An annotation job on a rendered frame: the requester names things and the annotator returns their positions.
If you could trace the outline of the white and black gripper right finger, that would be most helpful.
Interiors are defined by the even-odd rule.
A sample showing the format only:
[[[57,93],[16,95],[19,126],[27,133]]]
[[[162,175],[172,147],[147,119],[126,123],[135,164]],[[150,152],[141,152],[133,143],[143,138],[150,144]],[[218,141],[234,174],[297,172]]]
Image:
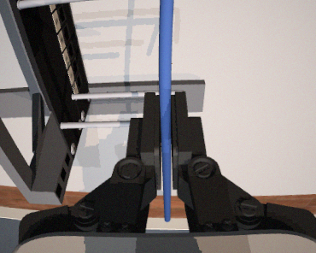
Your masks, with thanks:
[[[171,95],[171,142],[173,190],[184,202],[190,232],[280,229],[316,239],[309,210],[260,203],[221,174],[207,156],[201,116],[188,117],[185,91]]]

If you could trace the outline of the grey metal rack frame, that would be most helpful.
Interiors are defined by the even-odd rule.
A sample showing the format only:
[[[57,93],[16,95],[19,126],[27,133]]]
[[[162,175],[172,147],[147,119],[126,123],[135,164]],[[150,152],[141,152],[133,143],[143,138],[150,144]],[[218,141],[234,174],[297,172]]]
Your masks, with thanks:
[[[159,80],[88,84],[70,6],[83,1],[0,0],[28,85],[0,89],[0,165],[29,203],[62,205],[83,128],[130,126],[86,115],[143,114],[144,93],[159,95]],[[32,117],[30,165],[1,119],[15,117]]]

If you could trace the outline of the blue cable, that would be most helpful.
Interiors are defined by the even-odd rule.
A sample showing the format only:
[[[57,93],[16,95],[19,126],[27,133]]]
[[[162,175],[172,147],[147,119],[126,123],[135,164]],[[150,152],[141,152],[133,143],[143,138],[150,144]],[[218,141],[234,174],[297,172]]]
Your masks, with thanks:
[[[171,82],[174,0],[160,0],[159,96],[164,220],[171,220]]]

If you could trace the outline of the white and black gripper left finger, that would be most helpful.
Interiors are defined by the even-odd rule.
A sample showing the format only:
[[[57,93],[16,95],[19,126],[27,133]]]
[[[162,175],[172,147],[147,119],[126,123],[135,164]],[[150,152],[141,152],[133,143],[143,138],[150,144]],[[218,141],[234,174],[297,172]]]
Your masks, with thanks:
[[[112,176],[74,206],[25,215],[19,243],[48,232],[145,233],[149,203],[157,190],[161,190],[160,96],[145,92],[143,118],[130,119],[126,158],[115,164]]]

